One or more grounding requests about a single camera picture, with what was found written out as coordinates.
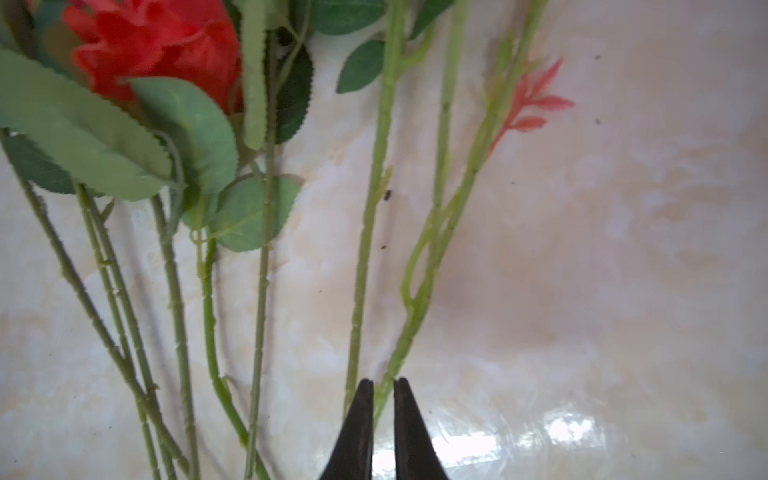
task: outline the small red leaf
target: small red leaf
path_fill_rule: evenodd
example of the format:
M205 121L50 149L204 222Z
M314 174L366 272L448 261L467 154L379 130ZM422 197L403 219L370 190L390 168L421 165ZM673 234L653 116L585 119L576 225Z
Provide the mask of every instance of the small red leaf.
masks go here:
M562 58L557 60L554 65L552 65L547 71L541 74L541 77L539 77L536 83L533 85L531 95L536 95L543 92L549 86L549 84L552 83L552 79L555 77L555 75L558 74L558 71L560 71L561 65L563 65Z
M546 97L541 97L538 100L531 102L531 105L546 111L566 110L576 106L574 102L568 100L567 98L558 97L557 95L547 95Z
M517 131L531 131L544 127L547 121L541 117L520 117L520 120L512 124L509 129Z

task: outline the red flower petal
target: red flower petal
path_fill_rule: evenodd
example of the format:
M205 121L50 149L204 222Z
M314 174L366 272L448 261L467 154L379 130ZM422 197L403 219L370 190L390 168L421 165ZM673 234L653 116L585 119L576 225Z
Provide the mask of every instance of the red flower petal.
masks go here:
M547 121L541 117L520 117L520 120L512 124L509 129L526 132L544 127L546 124Z
M531 96L540 94L546 88L549 86L550 83L552 83L552 79L555 77L555 75L558 74L558 71L560 71L560 66L563 65L563 59L557 60L554 65L552 65L547 71L544 72L544 74L541 75L541 77L538 78L536 83L534 83L533 88L531 90Z
M95 43L98 41L94 19L82 10L78 10L75 7L67 7L61 13L61 20L85 43Z
M209 22L230 22L221 0L164 0L181 21L196 27Z
M531 102L531 105L546 111L566 110L576 106L574 102L567 98L558 97L557 95L541 97L538 100Z

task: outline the dark green leaf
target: dark green leaf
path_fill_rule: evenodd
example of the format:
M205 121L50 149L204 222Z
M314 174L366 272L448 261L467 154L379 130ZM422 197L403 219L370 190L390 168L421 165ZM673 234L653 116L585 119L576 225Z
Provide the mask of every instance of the dark green leaf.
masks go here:
M218 194L235 179L237 142L227 116L193 83L169 77L130 80L152 124L170 135L184 182Z
M73 81L0 50L0 110L59 167L122 200L156 194L171 162L130 115Z
M184 190L184 213L181 221L191 230L199 230L216 215L218 195L203 195L193 187Z
M426 0L413 23L410 39L415 40L451 5L453 0Z
M8 160L22 177L56 194L74 193L69 174L53 163L26 135L11 132L2 144Z
M381 74L383 68L384 42L368 40L346 58L336 93L344 94L365 87Z
M306 48L302 48L293 62L285 85L277 95L278 144L290 140L304 123L306 111L310 107L313 71L312 58Z
M297 2L297 8L305 1ZM371 25L385 13L385 0L315 0L312 25L326 35L345 35Z
M277 178L273 235L288 221L293 201L301 185L288 177ZM210 222L211 234L233 252L257 250L264 245L264 189L259 179L249 175L239 179L221 194L219 211Z
M266 79L264 39L266 6L263 0L242 0L243 7L243 99L245 145L259 150L266 140Z

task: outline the artificial leaf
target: artificial leaf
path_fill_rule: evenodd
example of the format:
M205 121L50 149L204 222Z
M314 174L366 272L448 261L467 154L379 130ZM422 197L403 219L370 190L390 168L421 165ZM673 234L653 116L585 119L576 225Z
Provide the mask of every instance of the artificial leaf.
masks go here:
M266 140L266 81L264 38L266 7L263 0L242 0L243 98L245 145L259 150Z
M171 162L130 115L35 61L0 50L0 110L59 167L122 200L156 194Z
M547 121L544 118L526 116L520 117L514 124L509 127L509 130L526 132L544 127L546 124Z
M451 5L453 0L426 0L413 22L410 39L415 40Z
M552 83L554 77L557 76L558 71L560 71L560 67L562 65L563 59L560 58L550 68L548 68L547 71L541 74L541 77L539 77L533 84L533 88L531 89L531 96L546 90L549 84Z
M278 177L272 238L288 220L301 185L288 177ZM211 234L233 252L257 250L264 245L262 181L252 175L240 178L221 194L219 211L210 222Z
M184 166L184 182L218 194L235 178L237 142L227 116L195 84L169 77L130 80L152 124L170 135Z
M306 48L302 47L296 60L293 61L285 85L277 95L276 142L278 144L290 140L304 123L306 111L310 107L313 72L312 58Z
M545 97L541 97L538 100L533 101L531 105L546 111L566 110L576 106L573 101L558 95L547 95Z
M181 221L190 230L199 230L210 222L216 215L219 206L218 195L201 194L194 187L184 189L184 213Z
M349 54L341 69L336 93L357 91L378 77L384 68L384 42L368 40Z
M2 141L5 154L25 179L56 194L73 194L69 174L20 132L11 132Z
M297 2L297 8L306 1ZM385 0L314 0L312 25L326 35L345 35L371 25L385 13Z

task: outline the red artificial rose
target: red artificial rose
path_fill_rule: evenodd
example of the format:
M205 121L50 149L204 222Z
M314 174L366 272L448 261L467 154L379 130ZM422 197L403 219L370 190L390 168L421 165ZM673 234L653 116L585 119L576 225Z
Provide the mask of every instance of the red artificial rose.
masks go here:
M227 111L240 45L221 0L71 0L63 19L85 42L72 56L92 91L129 101L125 78L175 77Z

